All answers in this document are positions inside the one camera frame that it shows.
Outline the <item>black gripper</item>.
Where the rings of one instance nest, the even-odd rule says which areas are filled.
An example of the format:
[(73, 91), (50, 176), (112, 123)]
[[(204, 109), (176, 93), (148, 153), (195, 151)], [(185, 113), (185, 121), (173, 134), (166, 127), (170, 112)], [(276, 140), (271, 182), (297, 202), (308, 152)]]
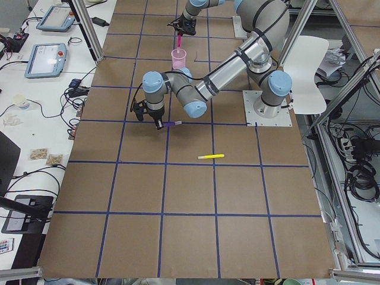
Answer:
[(179, 18), (178, 22), (178, 36), (183, 36), (184, 34), (194, 36), (196, 35), (196, 19), (186, 19), (184, 16)]
[(162, 122), (162, 117), (164, 115), (164, 107), (161, 107), (157, 110), (147, 108), (147, 113), (154, 119), (156, 123), (156, 130), (160, 130), (164, 127)]

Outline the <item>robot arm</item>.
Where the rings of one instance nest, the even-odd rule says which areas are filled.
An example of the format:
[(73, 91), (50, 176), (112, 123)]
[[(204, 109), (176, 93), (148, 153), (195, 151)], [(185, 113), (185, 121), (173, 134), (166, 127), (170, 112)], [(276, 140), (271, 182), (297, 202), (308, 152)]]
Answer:
[(190, 118), (199, 118), (207, 111), (207, 102), (224, 89), (240, 73), (247, 72), (261, 88), (255, 101), (255, 112), (273, 118), (292, 89), (292, 79), (272, 65), (271, 52), (283, 39), (289, 26), (289, 11), (283, 1), (235, 1), (234, 8), (242, 28), (250, 37), (209, 74), (192, 85), (189, 69), (159, 73), (149, 71), (142, 78), (144, 100), (131, 103), (130, 111), (139, 121), (148, 114), (157, 129), (164, 127), (164, 96), (174, 92)]
[(172, 23), (178, 35), (196, 35), (197, 16), (208, 8), (223, 5), (224, 0), (188, 0), (179, 18)]

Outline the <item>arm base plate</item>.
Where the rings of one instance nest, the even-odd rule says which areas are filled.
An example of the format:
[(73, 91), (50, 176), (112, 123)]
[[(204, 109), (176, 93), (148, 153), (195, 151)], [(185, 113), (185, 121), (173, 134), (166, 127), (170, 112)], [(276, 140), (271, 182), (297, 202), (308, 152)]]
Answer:
[(243, 103), (247, 126), (292, 127), (286, 98), (279, 106), (267, 106), (261, 98), (262, 91), (244, 90)]
[(234, 35), (236, 39), (247, 39), (247, 32), (242, 27), (242, 21), (239, 16), (232, 17)]

